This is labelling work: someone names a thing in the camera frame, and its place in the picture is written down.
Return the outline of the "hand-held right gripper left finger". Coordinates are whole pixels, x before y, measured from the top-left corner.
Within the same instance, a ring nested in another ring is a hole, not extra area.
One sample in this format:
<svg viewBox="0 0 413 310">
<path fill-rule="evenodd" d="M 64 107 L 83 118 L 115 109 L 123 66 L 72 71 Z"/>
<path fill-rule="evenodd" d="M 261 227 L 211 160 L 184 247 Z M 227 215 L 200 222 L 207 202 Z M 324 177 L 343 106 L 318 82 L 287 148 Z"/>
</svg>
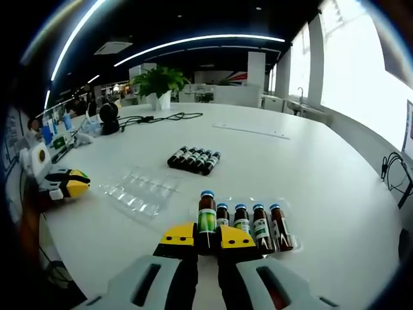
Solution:
<svg viewBox="0 0 413 310">
<path fill-rule="evenodd" d="M 76 309 L 191 309 L 198 280 L 196 223 L 177 225 L 151 255 L 139 257 L 108 283 L 105 294 Z"/>
</svg>

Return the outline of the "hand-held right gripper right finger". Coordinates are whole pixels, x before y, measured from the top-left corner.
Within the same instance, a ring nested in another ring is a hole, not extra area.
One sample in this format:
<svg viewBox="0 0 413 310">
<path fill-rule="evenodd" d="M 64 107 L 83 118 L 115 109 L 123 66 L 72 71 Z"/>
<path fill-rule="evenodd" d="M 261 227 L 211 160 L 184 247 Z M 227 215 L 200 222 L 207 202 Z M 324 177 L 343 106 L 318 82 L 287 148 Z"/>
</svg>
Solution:
<svg viewBox="0 0 413 310">
<path fill-rule="evenodd" d="M 263 258 L 252 237 L 239 229 L 217 228 L 218 282 L 227 309 L 339 309 L 312 294 L 309 284 L 275 258 Z"/>
</svg>

